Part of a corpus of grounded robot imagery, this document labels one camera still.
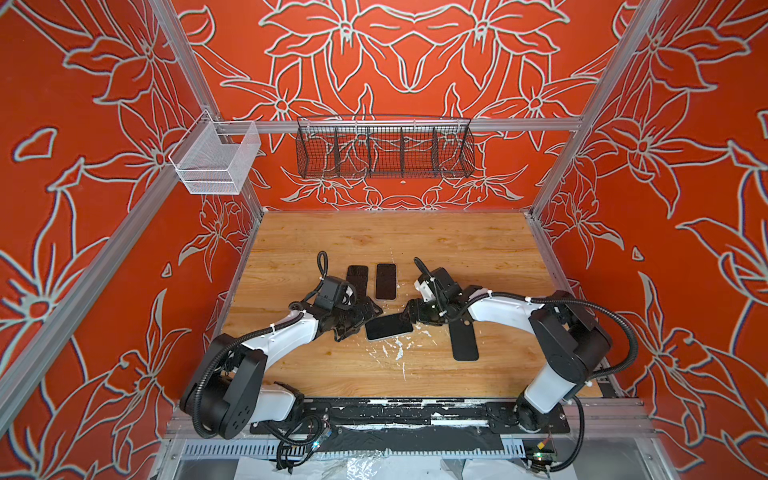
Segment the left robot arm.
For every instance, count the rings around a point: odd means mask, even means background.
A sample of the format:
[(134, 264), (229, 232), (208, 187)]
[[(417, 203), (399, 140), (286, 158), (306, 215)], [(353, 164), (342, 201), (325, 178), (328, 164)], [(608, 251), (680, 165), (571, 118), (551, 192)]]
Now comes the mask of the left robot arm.
[(211, 341), (182, 394), (179, 408), (204, 439), (231, 439), (247, 425), (287, 419), (298, 394), (285, 386), (264, 387), (264, 376), (294, 350), (330, 332), (340, 342), (359, 333), (383, 309), (346, 280), (327, 276), (277, 323), (240, 337)]

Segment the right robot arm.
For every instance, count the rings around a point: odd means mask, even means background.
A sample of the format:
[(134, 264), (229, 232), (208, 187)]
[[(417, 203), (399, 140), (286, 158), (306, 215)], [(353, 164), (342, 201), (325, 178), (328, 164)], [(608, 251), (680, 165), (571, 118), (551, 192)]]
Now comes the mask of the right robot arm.
[[(562, 290), (530, 297), (477, 286), (461, 288), (446, 269), (430, 271), (419, 259), (415, 263), (420, 276), (414, 286), (421, 298), (408, 303), (408, 320), (434, 326), (491, 322), (535, 337), (545, 366), (518, 396), (514, 410), (517, 424), (526, 432), (546, 427), (555, 407), (574, 398), (587, 382), (619, 373), (637, 359), (639, 342), (630, 322), (605, 307)], [(613, 341), (597, 313), (615, 322), (628, 342), (625, 358), (607, 368), (599, 364)]]

